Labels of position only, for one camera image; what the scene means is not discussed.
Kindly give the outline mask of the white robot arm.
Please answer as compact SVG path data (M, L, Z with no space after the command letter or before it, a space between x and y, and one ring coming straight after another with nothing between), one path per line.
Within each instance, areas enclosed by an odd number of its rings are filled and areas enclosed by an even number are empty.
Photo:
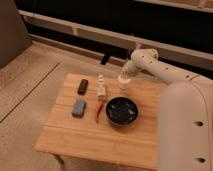
M213 171L213 80L136 49L118 77L122 86L146 70L167 84L158 106L158 171Z

